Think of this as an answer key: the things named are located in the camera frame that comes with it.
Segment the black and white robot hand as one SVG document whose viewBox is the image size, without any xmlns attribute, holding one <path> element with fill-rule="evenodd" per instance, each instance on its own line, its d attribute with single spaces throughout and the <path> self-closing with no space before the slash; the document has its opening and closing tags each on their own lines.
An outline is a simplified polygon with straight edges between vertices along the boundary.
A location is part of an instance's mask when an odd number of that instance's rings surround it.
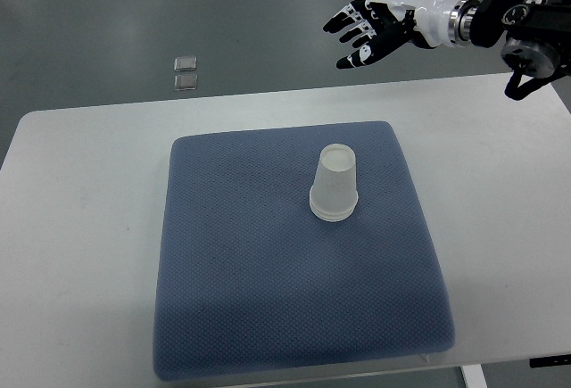
<svg viewBox="0 0 571 388">
<path fill-rule="evenodd" d="M 323 27 L 350 42 L 354 51 L 336 63 L 339 70 L 369 66 L 403 45 L 433 49 L 467 45 L 463 17 L 472 0 L 353 0 Z"/>
</svg>

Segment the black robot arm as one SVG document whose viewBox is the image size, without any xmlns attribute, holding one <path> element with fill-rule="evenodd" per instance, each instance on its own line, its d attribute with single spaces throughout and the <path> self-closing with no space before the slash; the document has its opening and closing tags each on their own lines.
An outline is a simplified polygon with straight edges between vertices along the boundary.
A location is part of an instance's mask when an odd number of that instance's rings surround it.
<svg viewBox="0 0 571 388">
<path fill-rule="evenodd" d="M 460 0 L 451 11 L 450 41 L 490 48 L 502 37 L 515 101 L 570 75 L 570 0 Z"/>
</svg>

